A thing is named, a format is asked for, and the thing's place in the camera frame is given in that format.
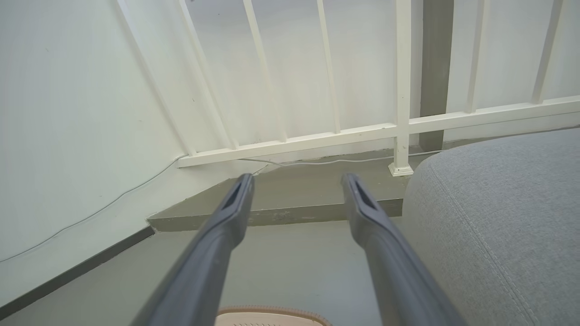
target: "railing baluster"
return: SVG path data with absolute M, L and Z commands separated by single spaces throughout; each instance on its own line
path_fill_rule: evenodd
M 149 78 L 149 81 L 151 82 L 151 84 L 153 86 L 153 91 L 155 92 L 155 94 L 157 95 L 159 100 L 161 101 L 161 107 L 162 107 L 163 113 L 165 114 L 165 116 L 169 120 L 170 125 L 173 129 L 173 132 L 175 133 L 175 135 L 179 141 L 180 147 L 182 148 L 182 150 L 185 153 L 187 153 L 189 155 L 195 155 L 194 147 L 192 146 L 192 144 L 190 142 L 187 141 L 187 138 L 185 137 L 186 133 L 184 132 L 184 130 L 179 128 L 179 124 L 177 123 L 177 121 L 175 120 L 175 117 L 171 113 L 171 110 L 169 109 L 169 106 L 167 105 L 167 101 L 165 99 L 165 96 L 163 96 L 163 93 L 161 92 L 161 88 L 159 86 L 159 83 L 157 82 L 157 79 L 153 75 L 153 70 L 151 69 L 151 64 L 143 52 L 143 40 L 141 39 L 141 36 L 139 35 L 137 28 L 135 27 L 135 22 L 133 22 L 133 19 L 131 18 L 131 14 L 129 13 L 129 8 L 127 7 L 127 3 L 125 3 L 125 0 L 117 0 L 117 4 L 119 4 L 119 8 L 121 10 L 121 13 L 123 15 L 123 18 L 125 19 L 125 23 L 129 27 L 130 34 L 133 37 L 135 45 L 137 46 L 137 54 L 139 55 L 139 59 L 143 63 L 145 73 L 146 73 L 147 77 Z
M 330 57 L 330 42 L 328 41 L 328 29 L 326 16 L 324 14 L 324 4 L 322 0 L 317 0 L 318 16 L 320 18 L 320 29 L 322 30 L 322 42 L 324 43 L 324 55 L 327 63 L 328 85 L 330 86 L 330 97 L 332 100 L 332 117 L 334 118 L 334 132 L 340 133 L 340 112 L 336 99 L 336 88 L 334 86 L 334 73 L 332 71 L 332 58 Z
M 195 27 L 191 21 L 191 16 L 189 15 L 189 10 L 187 9 L 187 5 L 185 3 L 186 0 L 178 1 L 181 8 L 182 18 L 187 25 L 187 30 L 189 32 L 195 54 L 197 55 L 197 60 L 200 65 L 201 76 L 203 79 L 202 87 L 205 88 L 205 91 L 209 93 L 211 100 L 213 101 L 213 118 L 216 122 L 216 125 L 218 126 L 218 129 L 220 130 L 220 133 L 222 134 L 222 137 L 227 140 L 229 147 L 232 149 L 237 149 L 240 144 L 233 135 L 233 128 L 231 123 L 229 123 L 228 120 L 224 117 L 224 105 L 216 92 L 216 86 L 209 70 L 208 59 L 205 57 L 204 50 L 201 47 L 200 39 L 197 36 Z
M 534 92 L 532 93 L 532 103 L 542 104 L 543 90 L 550 67 L 550 57 L 554 49 L 554 41 L 557 38 L 558 23 L 560 21 L 560 13 L 562 12 L 562 5 L 564 0 L 554 0 L 552 5 L 552 14 L 550 15 L 550 23 L 548 24 L 548 31 L 546 32 L 546 40 L 542 51 L 542 58 L 538 67 L 538 75 L 536 76 L 536 83 L 534 85 Z
M 256 15 L 254 14 L 253 11 L 252 0 L 244 0 L 244 8 L 246 9 L 246 15 L 248 16 L 250 30 L 252 31 L 254 44 L 256 45 L 256 52 L 258 53 L 258 59 L 260 60 L 260 66 L 262 67 L 262 74 L 264 75 L 264 80 L 266 81 L 266 86 L 268 87 L 268 92 L 270 93 L 272 106 L 274 109 L 274 113 L 276 115 L 276 123 L 278 127 L 278 132 L 280 133 L 279 135 L 280 141 L 286 142 L 288 136 L 286 135 L 286 129 L 284 128 L 284 120 L 282 118 L 282 112 L 280 112 L 280 108 L 278 107 L 278 101 L 276 100 L 274 85 L 272 85 L 270 73 L 268 72 L 268 64 L 266 63 L 266 54 L 264 53 L 264 45 L 262 44 L 260 29 L 258 29 L 258 21 L 256 20 Z
M 475 39 L 473 40 L 473 54 L 469 89 L 467 90 L 467 107 L 465 112 L 474 113 L 477 109 L 479 91 L 481 89 L 481 71 L 484 63 L 483 50 L 487 43 L 487 21 L 490 12 L 489 0 L 478 0 Z

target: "gray floor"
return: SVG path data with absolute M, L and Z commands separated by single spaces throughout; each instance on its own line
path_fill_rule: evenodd
M 0 325 L 128 325 L 194 234 L 156 234 Z M 335 326 L 380 325 L 366 258 L 346 221 L 248 228 L 230 260 L 222 295 L 229 305 L 308 310 Z

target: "concrete ledge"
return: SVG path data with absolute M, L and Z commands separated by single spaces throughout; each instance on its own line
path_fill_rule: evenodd
M 401 216 L 403 199 L 380 200 L 379 205 L 389 216 Z M 295 223 L 330 222 L 346 220 L 344 204 L 317 205 L 262 209 L 252 211 L 248 226 L 281 225 Z M 200 216 L 181 216 L 176 218 L 149 219 L 149 224 L 157 232 L 177 232 L 198 230 L 211 214 Z

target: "gray pillar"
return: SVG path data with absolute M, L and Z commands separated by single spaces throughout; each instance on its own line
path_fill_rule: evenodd
M 447 107 L 454 0 L 423 1 L 423 65 L 420 116 L 444 114 Z M 424 151 L 443 148 L 443 131 L 419 134 Z

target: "gray sofa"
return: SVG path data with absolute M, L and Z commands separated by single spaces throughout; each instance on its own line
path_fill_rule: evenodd
M 409 181 L 402 220 L 470 325 L 580 323 L 580 129 L 428 158 Z

